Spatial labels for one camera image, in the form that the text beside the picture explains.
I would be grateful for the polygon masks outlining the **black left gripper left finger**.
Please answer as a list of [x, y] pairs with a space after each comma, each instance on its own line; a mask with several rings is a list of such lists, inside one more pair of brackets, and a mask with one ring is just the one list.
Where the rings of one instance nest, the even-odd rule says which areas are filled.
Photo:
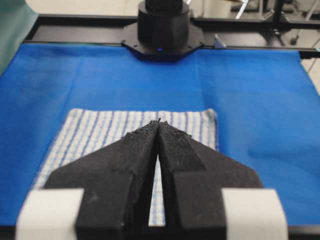
[[54, 170], [20, 211], [17, 240], [123, 240], [148, 221], [159, 123]]

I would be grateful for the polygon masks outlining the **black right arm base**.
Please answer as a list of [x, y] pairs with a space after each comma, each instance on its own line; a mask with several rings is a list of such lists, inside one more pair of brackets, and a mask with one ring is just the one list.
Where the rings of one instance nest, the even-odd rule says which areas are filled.
[[121, 44], [143, 60], [174, 62], [204, 46], [203, 30], [192, 24], [183, 0], [143, 0], [137, 22], [123, 28]]

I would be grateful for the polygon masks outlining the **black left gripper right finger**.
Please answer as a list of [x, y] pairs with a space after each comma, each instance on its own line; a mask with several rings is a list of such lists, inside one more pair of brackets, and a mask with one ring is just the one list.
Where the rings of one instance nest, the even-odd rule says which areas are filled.
[[161, 122], [157, 142], [166, 225], [183, 240], [285, 240], [274, 189], [248, 166]]

